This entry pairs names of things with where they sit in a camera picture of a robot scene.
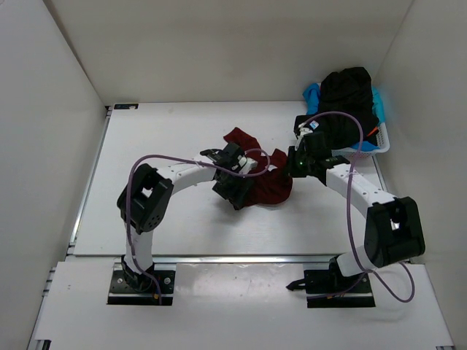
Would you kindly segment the dark red t shirt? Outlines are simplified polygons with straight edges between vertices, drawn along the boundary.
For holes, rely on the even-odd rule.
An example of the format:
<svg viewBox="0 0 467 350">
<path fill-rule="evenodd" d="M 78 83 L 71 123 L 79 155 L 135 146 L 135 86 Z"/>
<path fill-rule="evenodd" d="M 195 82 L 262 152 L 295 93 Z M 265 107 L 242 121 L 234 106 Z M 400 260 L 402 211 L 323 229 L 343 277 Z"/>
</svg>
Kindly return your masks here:
<svg viewBox="0 0 467 350">
<path fill-rule="evenodd" d="M 223 139 L 226 142 L 237 144 L 243 151 L 261 149 L 258 140 L 240 128 L 234 128 Z M 252 178 L 252 187 L 246 195 L 244 206 L 273 206 L 285 202 L 289 198 L 293 188 L 293 179 L 285 172 L 287 155 L 282 150 L 275 149 L 269 156 L 269 166 L 266 166 L 266 156 L 260 151 L 250 152 L 247 156 L 258 163 L 257 167 L 253 170 L 254 174 L 266 168 L 267 172 Z"/>
</svg>

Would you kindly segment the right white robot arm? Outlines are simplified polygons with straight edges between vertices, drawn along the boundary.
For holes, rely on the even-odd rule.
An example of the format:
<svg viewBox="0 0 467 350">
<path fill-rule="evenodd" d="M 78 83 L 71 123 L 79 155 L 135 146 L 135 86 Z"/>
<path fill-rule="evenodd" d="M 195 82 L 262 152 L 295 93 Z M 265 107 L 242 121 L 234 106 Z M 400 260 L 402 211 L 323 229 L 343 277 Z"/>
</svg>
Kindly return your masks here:
<svg viewBox="0 0 467 350">
<path fill-rule="evenodd" d="M 346 210 L 357 209 L 365 219 L 364 242 L 329 262 L 325 280 L 343 292 L 366 272 L 373 272 L 425 253 L 418 206 L 410 197 L 398 198 L 359 174 L 351 162 L 334 156 L 323 133 L 301 124 L 297 142 L 287 155 L 293 178 L 314 177 L 346 200 Z"/>
</svg>

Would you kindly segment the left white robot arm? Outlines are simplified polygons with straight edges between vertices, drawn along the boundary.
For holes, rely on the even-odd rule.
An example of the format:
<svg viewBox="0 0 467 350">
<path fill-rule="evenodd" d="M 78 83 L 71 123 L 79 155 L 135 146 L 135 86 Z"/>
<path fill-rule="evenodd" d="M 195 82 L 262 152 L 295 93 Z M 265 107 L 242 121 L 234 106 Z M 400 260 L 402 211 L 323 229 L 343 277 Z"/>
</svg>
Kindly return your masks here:
<svg viewBox="0 0 467 350">
<path fill-rule="evenodd" d="M 147 163 L 133 166 L 117 200 L 126 229 L 123 278 L 138 293 L 161 292 L 152 256 L 153 232 L 161 224 L 171 197 L 213 181 L 213 190 L 239 209 L 253 185 L 250 175 L 258 168 L 258 161 L 232 142 L 224 149 L 206 149 L 187 160 L 172 160 L 175 164 L 161 169 Z"/>
</svg>

